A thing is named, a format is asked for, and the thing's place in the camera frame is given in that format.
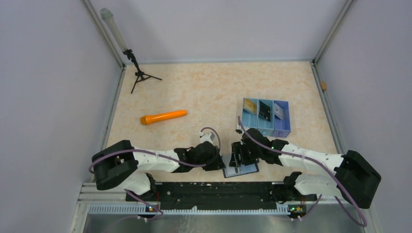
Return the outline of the dark blue leather card holder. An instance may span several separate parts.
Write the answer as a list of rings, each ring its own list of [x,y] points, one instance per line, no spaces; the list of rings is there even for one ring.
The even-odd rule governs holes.
[[[257,163],[252,165],[235,164],[235,166],[230,166],[230,159],[231,155],[222,156],[222,161],[225,165],[223,168],[223,177],[226,179],[259,172]]]

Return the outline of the white black-stripe credit card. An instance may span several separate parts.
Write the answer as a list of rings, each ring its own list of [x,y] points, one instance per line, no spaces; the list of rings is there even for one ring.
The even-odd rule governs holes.
[[[228,177],[244,175],[244,170],[235,155],[231,155],[229,159],[229,163],[226,166],[226,174]]]

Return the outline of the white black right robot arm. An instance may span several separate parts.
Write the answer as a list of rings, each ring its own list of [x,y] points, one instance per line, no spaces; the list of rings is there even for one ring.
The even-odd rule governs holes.
[[[325,195],[368,209],[381,182],[381,175],[356,151],[316,152],[286,140],[269,140],[258,130],[248,129],[240,141],[231,144],[229,165],[248,166],[257,162],[299,169],[285,176],[282,184],[275,185],[275,200],[281,203]]]

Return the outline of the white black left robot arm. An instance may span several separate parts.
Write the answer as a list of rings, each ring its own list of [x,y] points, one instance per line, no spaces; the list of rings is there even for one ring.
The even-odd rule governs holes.
[[[89,172],[98,190],[123,188],[151,200],[156,193],[151,171],[186,173],[200,167],[204,171],[225,167],[217,146],[205,141],[195,147],[172,150],[143,150],[122,140],[92,156]]]

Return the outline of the light blue drawer organizer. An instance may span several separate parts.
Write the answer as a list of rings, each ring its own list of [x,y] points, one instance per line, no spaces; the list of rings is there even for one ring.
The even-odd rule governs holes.
[[[244,128],[257,129],[264,136],[287,138],[292,131],[287,101],[244,98],[240,118]]]

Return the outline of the orange flashlight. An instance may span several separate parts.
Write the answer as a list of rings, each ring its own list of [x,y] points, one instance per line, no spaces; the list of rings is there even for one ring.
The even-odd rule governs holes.
[[[153,123],[179,118],[187,115],[186,110],[178,110],[173,112],[161,113],[157,115],[145,115],[140,118],[140,122],[142,125],[150,125]]]

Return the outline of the black mini tripod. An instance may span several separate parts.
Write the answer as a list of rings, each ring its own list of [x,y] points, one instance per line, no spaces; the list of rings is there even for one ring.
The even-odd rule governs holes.
[[[127,56],[128,60],[130,60],[133,63],[133,65],[135,66],[135,68],[137,69],[137,71],[135,72],[136,80],[135,80],[134,85],[132,87],[131,94],[133,94],[134,89],[136,87],[136,84],[138,82],[142,82],[142,81],[145,81],[145,80],[150,79],[150,78],[157,79],[157,80],[160,80],[160,81],[163,80],[161,78],[158,78],[158,77],[152,76],[152,75],[148,75],[145,72],[143,72],[140,69],[139,64],[136,60],[136,57],[134,56],[133,51],[131,49],[126,49],[122,53]]]

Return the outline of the small tan block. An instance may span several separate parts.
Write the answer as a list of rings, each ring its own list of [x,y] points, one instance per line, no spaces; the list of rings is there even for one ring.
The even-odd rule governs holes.
[[[322,91],[326,91],[326,90],[327,90],[327,85],[326,85],[326,83],[323,82],[323,81],[320,81],[320,87],[321,87],[321,90],[322,90]]]

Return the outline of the grey tube on tripod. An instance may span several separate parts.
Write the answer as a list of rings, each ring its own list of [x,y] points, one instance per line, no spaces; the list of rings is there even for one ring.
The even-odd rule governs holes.
[[[108,26],[109,30],[111,31],[115,41],[117,42],[120,50],[122,53],[125,53],[128,50],[128,47],[126,46],[126,43],[115,23],[114,16],[111,13],[111,11],[107,8],[102,8],[100,10],[100,15],[102,20],[106,23]]]

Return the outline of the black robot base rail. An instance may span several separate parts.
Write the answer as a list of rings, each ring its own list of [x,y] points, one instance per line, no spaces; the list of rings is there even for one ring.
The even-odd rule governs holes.
[[[316,194],[301,195],[292,186],[274,182],[163,182],[139,196],[161,210],[274,210],[289,201],[316,201]]]

